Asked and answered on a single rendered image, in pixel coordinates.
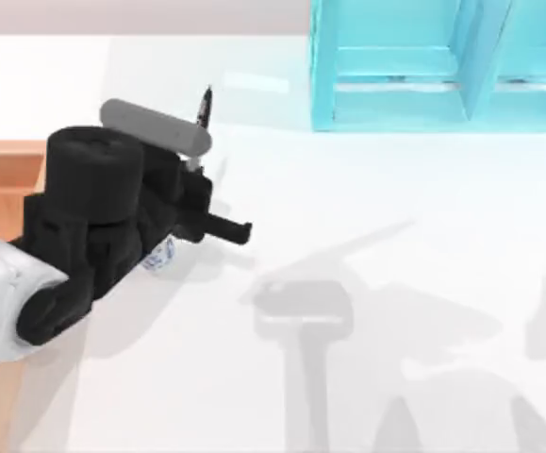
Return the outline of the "pale grey rounded box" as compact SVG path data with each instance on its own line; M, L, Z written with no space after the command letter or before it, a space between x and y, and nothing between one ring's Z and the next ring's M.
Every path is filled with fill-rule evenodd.
M99 118L104 127L189 158L200 158L212 147L212 137L202 126L122 99L105 101Z

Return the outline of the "white blue-printed object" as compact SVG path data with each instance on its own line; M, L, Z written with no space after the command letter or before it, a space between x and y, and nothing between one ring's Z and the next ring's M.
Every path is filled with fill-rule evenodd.
M174 237L169 235L143 259L141 266L149 272L158 272L173 261L174 255Z

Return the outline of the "light blue rack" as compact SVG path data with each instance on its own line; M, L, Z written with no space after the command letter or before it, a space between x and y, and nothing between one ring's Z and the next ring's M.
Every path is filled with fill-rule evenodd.
M546 132L546 0L310 0L317 131Z

